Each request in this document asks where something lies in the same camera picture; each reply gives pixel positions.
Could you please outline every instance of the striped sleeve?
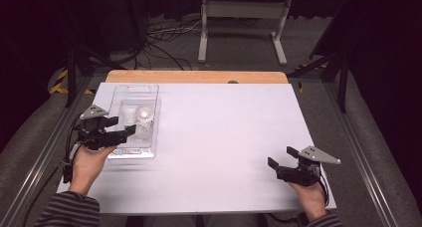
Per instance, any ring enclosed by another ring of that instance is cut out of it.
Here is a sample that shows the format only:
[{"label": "striped sleeve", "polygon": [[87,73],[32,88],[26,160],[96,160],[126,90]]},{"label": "striped sleeve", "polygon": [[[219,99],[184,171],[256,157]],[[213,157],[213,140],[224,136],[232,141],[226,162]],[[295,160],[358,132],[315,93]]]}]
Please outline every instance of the striped sleeve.
[{"label": "striped sleeve", "polygon": [[53,195],[35,226],[99,226],[100,205],[92,198],[66,191]]},{"label": "striped sleeve", "polygon": [[313,221],[307,227],[342,227],[342,224],[336,215],[327,214]]}]

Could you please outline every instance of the white stand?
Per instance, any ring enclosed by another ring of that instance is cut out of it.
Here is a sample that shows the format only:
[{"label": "white stand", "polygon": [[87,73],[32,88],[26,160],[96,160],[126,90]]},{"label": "white stand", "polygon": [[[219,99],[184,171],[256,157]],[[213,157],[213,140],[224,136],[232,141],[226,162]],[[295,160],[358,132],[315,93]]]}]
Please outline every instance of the white stand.
[{"label": "white stand", "polygon": [[278,19],[279,28],[272,32],[274,47],[281,65],[286,65],[287,59],[283,51],[280,37],[286,23],[292,0],[285,3],[258,3],[258,2],[226,2],[202,0],[202,32],[199,45],[198,62],[204,63],[207,54],[207,18],[208,17],[232,17],[232,18],[258,18]]}]

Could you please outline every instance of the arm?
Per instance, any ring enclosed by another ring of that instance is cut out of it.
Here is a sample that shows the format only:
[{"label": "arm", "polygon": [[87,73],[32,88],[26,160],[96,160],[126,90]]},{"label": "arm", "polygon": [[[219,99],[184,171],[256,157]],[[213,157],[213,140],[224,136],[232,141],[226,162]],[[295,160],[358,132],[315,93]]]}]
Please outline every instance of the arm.
[{"label": "arm", "polygon": [[308,227],[319,226],[342,226],[341,222],[334,214],[330,214],[325,210],[325,200],[322,187],[319,183],[311,186],[301,186],[289,183],[296,191],[299,201],[307,215],[310,224]]},{"label": "arm", "polygon": [[90,150],[81,146],[74,159],[69,190],[53,195],[35,226],[99,226],[100,205],[87,194],[113,150],[115,147]]}]

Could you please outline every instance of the clear plastic container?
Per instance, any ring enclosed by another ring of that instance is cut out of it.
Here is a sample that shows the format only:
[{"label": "clear plastic container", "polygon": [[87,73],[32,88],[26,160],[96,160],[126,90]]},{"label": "clear plastic container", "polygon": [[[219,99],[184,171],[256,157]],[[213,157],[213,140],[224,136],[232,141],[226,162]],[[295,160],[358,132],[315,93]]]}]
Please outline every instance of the clear plastic container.
[{"label": "clear plastic container", "polygon": [[156,153],[159,117],[159,86],[117,86],[108,116],[118,116],[112,130],[136,125],[135,134],[120,144],[108,158],[152,158]]}]

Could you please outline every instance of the table leg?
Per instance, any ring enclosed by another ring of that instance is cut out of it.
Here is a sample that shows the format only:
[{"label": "table leg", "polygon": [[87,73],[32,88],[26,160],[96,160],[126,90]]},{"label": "table leg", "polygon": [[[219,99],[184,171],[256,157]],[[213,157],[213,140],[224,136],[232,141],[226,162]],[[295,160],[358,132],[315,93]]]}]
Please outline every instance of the table leg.
[{"label": "table leg", "polygon": [[277,30],[277,32],[271,33],[273,37],[274,48],[276,49],[277,57],[279,58],[279,62],[282,66],[286,65],[288,61],[286,59],[282,43],[280,42],[280,38],[282,36],[283,28],[285,27],[286,19],[288,18],[291,4],[292,0],[286,0],[285,7],[283,8],[282,14],[280,15],[279,29]]},{"label": "table leg", "polygon": [[201,43],[199,44],[199,55],[198,62],[205,63],[207,56],[207,42],[208,42],[208,30],[207,30],[207,0],[202,0],[202,31],[201,31]]}]

